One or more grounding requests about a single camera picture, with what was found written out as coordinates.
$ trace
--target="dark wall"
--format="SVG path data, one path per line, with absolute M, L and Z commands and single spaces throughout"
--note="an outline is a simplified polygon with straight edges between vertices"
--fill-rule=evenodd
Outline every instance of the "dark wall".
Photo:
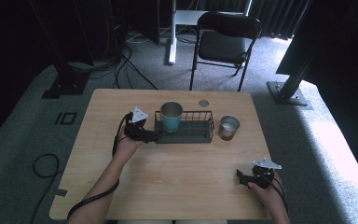
M 295 76 L 315 42 L 305 79 L 318 87 L 358 161 L 358 1 L 313 0 L 279 73 Z
M 0 126 L 34 76 L 50 64 L 26 1 L 0 1 Z

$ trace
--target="gray carpet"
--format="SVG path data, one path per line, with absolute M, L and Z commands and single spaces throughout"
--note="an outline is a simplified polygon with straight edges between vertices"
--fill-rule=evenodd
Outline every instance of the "gray carpet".
M 180 35 L 194 40 L 192 35 Z M 194 46 L 178 41 L 176 64 L 167 65 L 167 39 L 157 46 L 142 38 L 128 42 L 124 55 L 160 90 L 188 90 Z M 267 37 L 255 43 L 242 91 L 252 94 L 255 108 L 268 144 L 271 158 L 282 165 L 280 171 L 286 189 L 292 223 L 358 223 L 358 165 L 337 124 L 324 104 L 316 86 L 303 81 L 300 89 L 313 109 L 275 105 L 267 81 L 285 81 L 276 75 L 289 41 Z M 88 68 L 81 63 L 73 65 Z M 54 153 L 64 169 L 77 131 L 95 89 L 153 89 L 129 65 L 112 66 L 93 72 L 83 95 L 63 95 L 60 99 L 41 99 L 57 73 L 53 66 L 39 74 L 24 93 L 0 129 L 0 223 L 29 223 L 39 199 L 51 178 L 33 172 L 34 160 Z M 118 85 L 115 74 L 118 74 Z M 233 71 L 200 65 L 194 80 L 195 91 L 236 91 L 240 76 Z M 61 124 L 60 114 L 76 118 L 73 124 Z M 55 172 L 55 160 L 44 158 L 37 170 L 44 175 Z M 35 215 L 35 223 L 64 223 L 51 220 L 48 210 L 61 176 Z M 230 223 L 271 223 L 270 221 L 233 220 Z

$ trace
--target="black wire rack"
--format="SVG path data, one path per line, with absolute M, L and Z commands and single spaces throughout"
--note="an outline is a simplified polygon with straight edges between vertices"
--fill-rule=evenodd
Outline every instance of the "black wire rack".
M 212 111 L 184 111 L 179 129 L 165 130 L 160 111 L 155 113 L 155 132 L 160 134 L 156 143 L 211 143 L 213 138 Z

